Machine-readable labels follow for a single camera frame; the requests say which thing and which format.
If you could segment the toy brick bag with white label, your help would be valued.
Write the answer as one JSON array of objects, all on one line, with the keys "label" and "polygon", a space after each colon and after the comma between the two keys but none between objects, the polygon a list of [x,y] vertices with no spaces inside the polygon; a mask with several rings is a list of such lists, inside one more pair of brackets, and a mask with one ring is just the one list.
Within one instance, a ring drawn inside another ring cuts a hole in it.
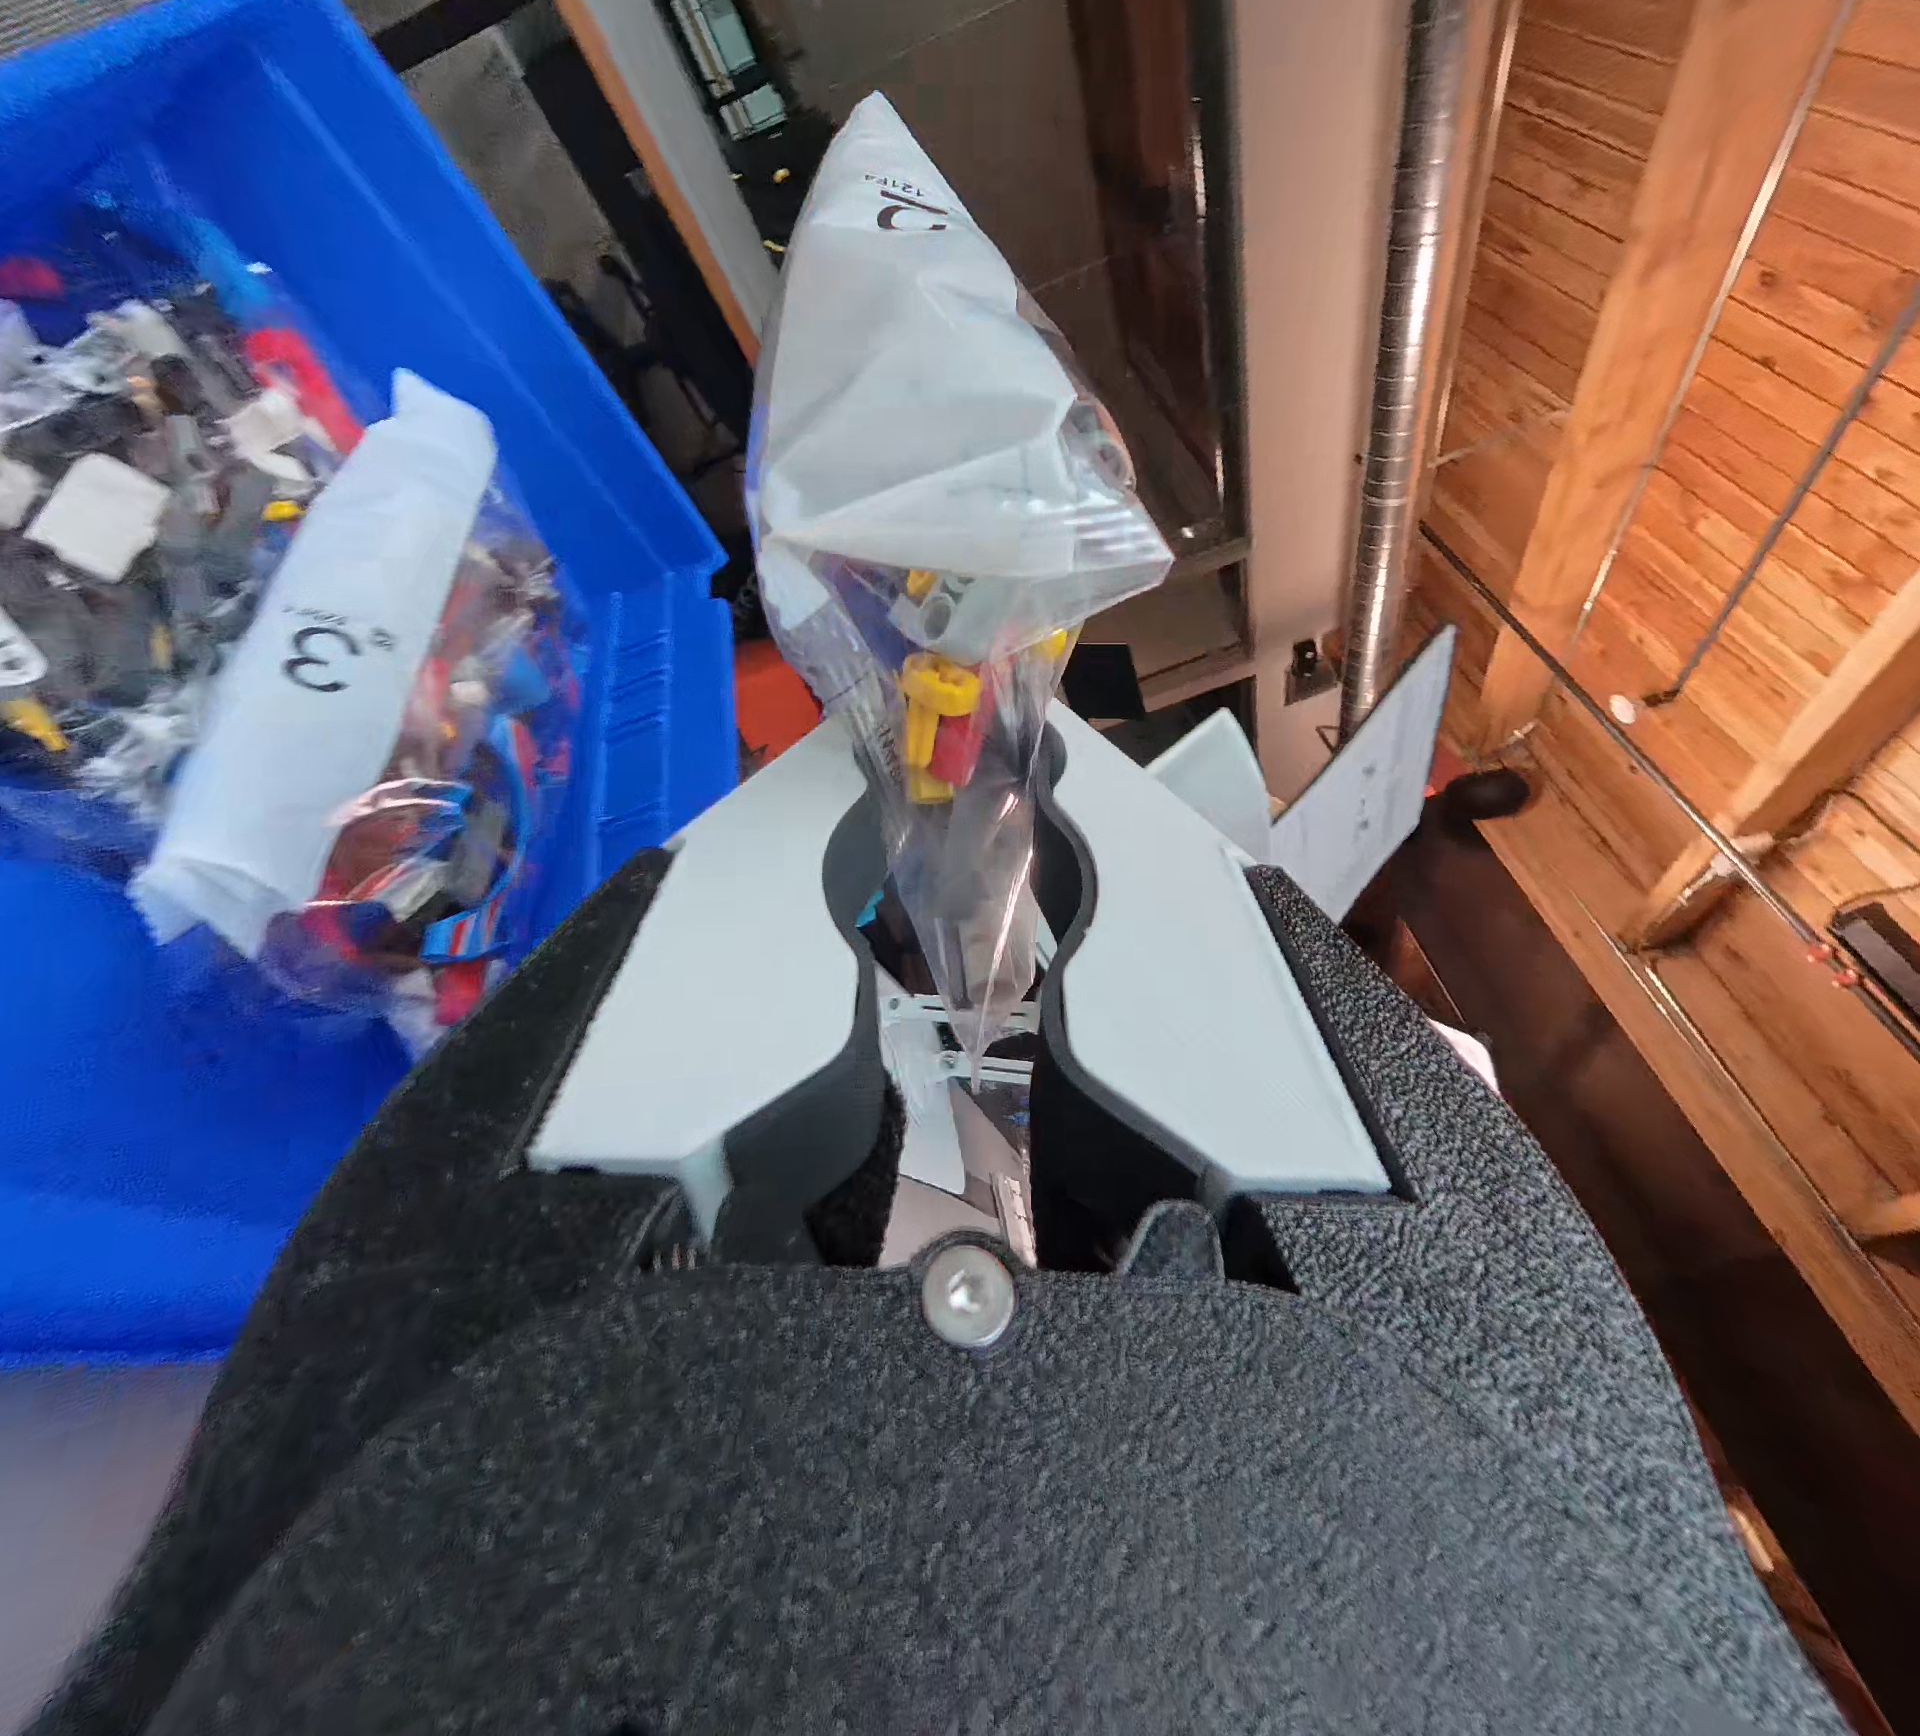
[{"label": "toy brick bag with white label", "polygon": [[489,417],[408,367],[314,496],[216,673],[149,857],[127,885],[158,944],[255,955],[324,881],[409,696],[495,468]]}]

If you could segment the silver duct pipe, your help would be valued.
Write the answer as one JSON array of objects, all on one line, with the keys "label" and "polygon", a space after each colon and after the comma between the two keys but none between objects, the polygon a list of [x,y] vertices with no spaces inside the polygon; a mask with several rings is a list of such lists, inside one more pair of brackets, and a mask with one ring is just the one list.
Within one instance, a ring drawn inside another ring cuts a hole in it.
[{"label": "silver duct pipe", "polygon": [[1393,673],[1461,250],[1492,1],[1408,0],[1401,122],[1341,626],[1339,743],[1356,738]]}]

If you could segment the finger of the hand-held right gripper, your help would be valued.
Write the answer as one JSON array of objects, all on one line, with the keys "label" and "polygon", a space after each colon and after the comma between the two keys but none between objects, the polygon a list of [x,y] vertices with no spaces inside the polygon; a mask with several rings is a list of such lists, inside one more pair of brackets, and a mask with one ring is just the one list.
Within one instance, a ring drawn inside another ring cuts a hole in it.
[{"label": "finger of the hand-held right gripper", "polygon": [[1212,825],[1247,866],[1272,864],[1274,807],[1261,763],[1227,708],[1210,709],[1145,771]]},{"label": "finger of the hand-held right gripper", "polygon": [[1269,864],[1341,924],[1423,816],[1452,687],[1457,626],[1437,629],[1370,713],[1284,806]]}]

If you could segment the grey desk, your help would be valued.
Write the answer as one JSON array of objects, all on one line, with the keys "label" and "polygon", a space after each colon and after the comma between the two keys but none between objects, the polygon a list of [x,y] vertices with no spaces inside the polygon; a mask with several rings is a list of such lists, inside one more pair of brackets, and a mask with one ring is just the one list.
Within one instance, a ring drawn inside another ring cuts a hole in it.
[{"label": "grey desk", "polygon": [[2,1729],[105,1620],[219,1373],[216,1361],[2,1373]]}]

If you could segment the wooden beam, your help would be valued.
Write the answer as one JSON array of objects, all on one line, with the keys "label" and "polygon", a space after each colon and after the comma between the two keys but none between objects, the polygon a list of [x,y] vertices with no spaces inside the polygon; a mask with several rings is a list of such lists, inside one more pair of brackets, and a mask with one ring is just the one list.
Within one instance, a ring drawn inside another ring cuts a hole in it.
[{"label": "wooden beam", "polygon": [[1539,712],[1664,450],[1860,0],[1683,0],[1682,38],[1481,683],[1481,738]]}]

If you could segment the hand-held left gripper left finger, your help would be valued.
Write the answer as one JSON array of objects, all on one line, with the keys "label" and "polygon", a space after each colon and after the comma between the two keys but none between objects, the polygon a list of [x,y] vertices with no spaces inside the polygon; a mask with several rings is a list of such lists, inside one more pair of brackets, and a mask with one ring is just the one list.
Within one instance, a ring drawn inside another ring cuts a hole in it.
[{"label": "hand-held left gripper left finger", "polygon": [[880,1263],[904,1113],[858,917],[884,871],[880,797],[827,717],[667,844],[528,1164],[665,1181],[719,1259]]}]

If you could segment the thin metal conduit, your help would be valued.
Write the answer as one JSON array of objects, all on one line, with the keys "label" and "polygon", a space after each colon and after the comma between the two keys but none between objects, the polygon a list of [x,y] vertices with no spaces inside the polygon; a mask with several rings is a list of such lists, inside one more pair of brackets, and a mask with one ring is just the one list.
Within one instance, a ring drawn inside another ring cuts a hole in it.
[{"label": "thin metal conduit", "polygon": [[1822,71],[1596,626],[1669,719],[1760,748],[1915,571],[1915,0],[1858,0]]}]

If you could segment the white panel with wooden edge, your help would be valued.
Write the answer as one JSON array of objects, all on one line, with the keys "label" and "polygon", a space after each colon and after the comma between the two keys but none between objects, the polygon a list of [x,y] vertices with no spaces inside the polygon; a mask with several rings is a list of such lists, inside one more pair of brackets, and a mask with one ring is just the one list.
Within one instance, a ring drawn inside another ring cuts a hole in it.
[{"label": "white panel with wooden edge", "polygon": [[660,0],[551,0],[748,366],[778,270]]}]

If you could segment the blue plastic bin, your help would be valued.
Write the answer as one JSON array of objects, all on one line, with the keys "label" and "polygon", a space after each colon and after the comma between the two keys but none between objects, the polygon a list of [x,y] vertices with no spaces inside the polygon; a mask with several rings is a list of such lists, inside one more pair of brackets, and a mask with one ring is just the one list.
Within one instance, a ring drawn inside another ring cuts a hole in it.
[{"label": "blue plastic bin", "polygon": [[[4,252],[140,141],[355,379],[491,422],[588,628],[526,955],[738,780],[724,550],[342,0],[158,0],[4,57]],[[392,1028],[166,961],[124,891],[4,850],[4,1370],[219,1360],[409,1071]]]}]

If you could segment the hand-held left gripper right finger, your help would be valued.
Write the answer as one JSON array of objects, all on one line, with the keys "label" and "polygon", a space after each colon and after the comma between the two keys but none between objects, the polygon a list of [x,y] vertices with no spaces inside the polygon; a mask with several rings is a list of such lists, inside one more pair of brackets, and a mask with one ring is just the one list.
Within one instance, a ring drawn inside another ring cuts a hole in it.
[{"label": "hand-held left gripper right finger", "polygon": [[1160,1203],[1227,1251],[1272,1200],[1395,1195],[1395,1151],[1252,861],[1060,700],[1031,800],[1038,1263],[1104,1269]]}]

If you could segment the pile of toy brick bags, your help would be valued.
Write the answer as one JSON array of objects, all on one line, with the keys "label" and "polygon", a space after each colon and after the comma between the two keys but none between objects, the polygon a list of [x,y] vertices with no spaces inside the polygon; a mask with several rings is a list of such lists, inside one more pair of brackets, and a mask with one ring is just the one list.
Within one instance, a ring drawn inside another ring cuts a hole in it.
[{"label": "pile of toy brick bags", "polygon": [[255,955],[207,927],[158,944],[129,898],[218,673],[389,409],[395,367],[348,376],[320,340],[148,141],[4,252],[4,851],[113,883],[180,960],[421,1054],[509,971],[583,708],[581,597],[500,453],[395,749],[314,898]]}]

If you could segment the clear bag of toy bricks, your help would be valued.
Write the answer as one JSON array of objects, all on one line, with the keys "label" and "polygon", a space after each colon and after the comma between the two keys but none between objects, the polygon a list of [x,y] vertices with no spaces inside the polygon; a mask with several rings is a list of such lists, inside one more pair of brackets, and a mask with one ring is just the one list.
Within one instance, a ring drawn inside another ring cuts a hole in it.
[{"label": "clear bag of toy bricks", "polygon": [[980,1061],[1038,971],[1044,731],[1086,624],[1173,556],[1066,336],[871,91],[781,254],[744,499],[760,606],[875,794]]}]

